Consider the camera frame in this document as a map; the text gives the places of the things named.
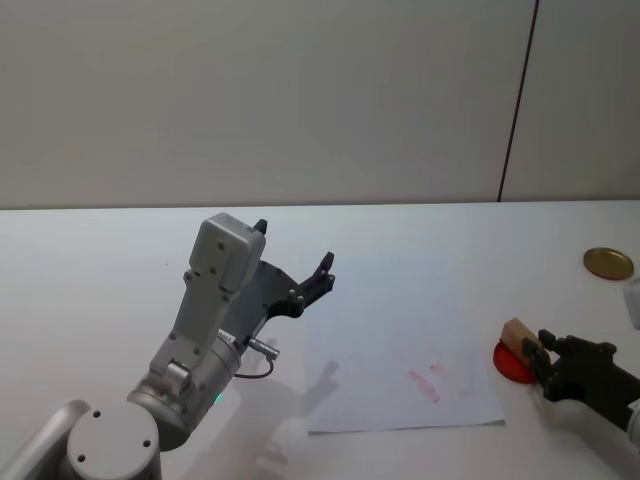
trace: white wall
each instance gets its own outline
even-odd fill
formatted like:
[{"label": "white wall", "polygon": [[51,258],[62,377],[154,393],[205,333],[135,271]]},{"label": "white wall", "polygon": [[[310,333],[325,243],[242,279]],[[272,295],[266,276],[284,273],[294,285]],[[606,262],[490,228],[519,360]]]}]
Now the white wall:
[{"label": "white wall", "polygon": [[532,8],[2,0],[0,207],[495,200]]},{"label": "white wall", "polygon": [[542,0],[503,200],[640,197],[640,2]]}]

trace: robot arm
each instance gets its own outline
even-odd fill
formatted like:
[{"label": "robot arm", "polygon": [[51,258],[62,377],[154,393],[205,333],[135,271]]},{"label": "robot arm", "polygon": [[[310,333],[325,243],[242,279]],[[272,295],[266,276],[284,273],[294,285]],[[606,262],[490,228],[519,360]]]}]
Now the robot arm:
[{"label": "robot arm", "polygon": [[[160,452],[187,441],[234,376],[262,378],[279,352],[257,335],[267,320],[299,317],[333,288],[333,254],[301,284],[260,260],[267,222],[205,220],[184,275],[175,324],[127,403],[93,410],[74,401],[52,416],[0,471],[0,480],[160,480]],[[236,372],[252,348],[269,371]]]},{"label": "robot arm", "polygon": [[[530,359],[534,373],[547,400],[578,400],[618,428],[640,447],[640,380],[613,363],[616,352],[611,343],[594,343],[567,336],[556,338],[540,330],[538,338],[544,346],[525,338],[523,353]],[[545,352],[560,357],[551,363]]]},{"label": "robot arm", "polygon": [[331,253],[298,285],[264,261],[266,222],[251,228],[219,214],[200,227],[173,330],[128,400],[156,420],[161,451],[182,445],[240,367],[247,348],[271,363],[278,351],[256,337],[276,315],[299,317],[333,287]]}]

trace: red marking on paper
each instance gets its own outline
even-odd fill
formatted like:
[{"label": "red marking on paper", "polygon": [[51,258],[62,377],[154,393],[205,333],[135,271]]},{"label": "red marking on paper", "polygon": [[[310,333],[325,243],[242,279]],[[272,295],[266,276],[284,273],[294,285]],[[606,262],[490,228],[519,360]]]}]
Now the red marking on paper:
[{"label": "red marking on paper", "polygon": [[426,378],[424,378],[415,370],[409,370],[409,376],[414,382],[418,384],[420,390],[422,390],[427,395],[427,397],[429,397],[429,400],[431,400],[432,403],[438,403],[440,401],[440,395],[438,395],[436,387],[431,385]]},{"label": "red marking on paper", "polygon": [[442,378],[445,384],[454,392],[456,392],[459,397],[468,398],[471,396],[471,394],[473,394],[473,387],[470,387],[468,385],[461,385],[459,381],[455,381],[455,377],[452,378],[450,372],[442,365],[431,365],[431,371]]}]

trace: gold lid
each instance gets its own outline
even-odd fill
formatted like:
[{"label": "gold lid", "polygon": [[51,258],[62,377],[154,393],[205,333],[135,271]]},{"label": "gold lid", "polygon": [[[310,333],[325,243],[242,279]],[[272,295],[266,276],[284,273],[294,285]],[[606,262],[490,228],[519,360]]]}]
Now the gold lid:
[{"label": "gold lid", "polygon": [[584,266],[595,276],[606,280],[626,280],[633,275],[633,262],[613,248],[592,248],[583,259]]}]

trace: white object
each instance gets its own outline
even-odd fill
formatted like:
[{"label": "white object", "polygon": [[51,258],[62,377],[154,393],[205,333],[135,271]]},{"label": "white object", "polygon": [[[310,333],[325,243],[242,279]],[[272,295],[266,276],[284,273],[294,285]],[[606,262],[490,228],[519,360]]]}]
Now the white object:
[{"label": "white object", "polygon": [[[0,465],[70,398],[124,401],[175,320],[194,228],[220,211],[268,219],[263,257],[296,279],[327,249],[334,268],[355,256],[451,258],[506,426],[309,436],[304,398],[317,386],[305,378],[305,319],[275,318],[261,336],[282,352],[273,375],[232,382],[163,458],[163,478],[637,477],[640,455],[624,432],[502,378],[491,355],[518,316],[534,331],[610,341],[616,363],[640,377],[620,284],[582,265],[593,245],[640,258],[640,222],[629,221],[640,202],[0,211]],[[267,366],[252,363],[243,371]]]},{"label": "white object", "polygon": [[633,409],[633,413],[627,426],[627,435],[636,447],[640,447],[640,399],[629,405],[629,408]]},{"label": "white object", "polygon": [[134,403],[87,412],[69,434],[67,457],[77,478],[151,480],[160,478],[158,428]]},{"label": "white object", "polygon": [[631,324],[640,330],[640,278],[624,286],[624,301],[627,302]]},{"label": "white object", "polygon": [[504,419],[448,258],[343,258],[333,273],[334,291],[305,312],[307,379],[321,382],[335,363],[338,385],[307,399],[310,431]]}]

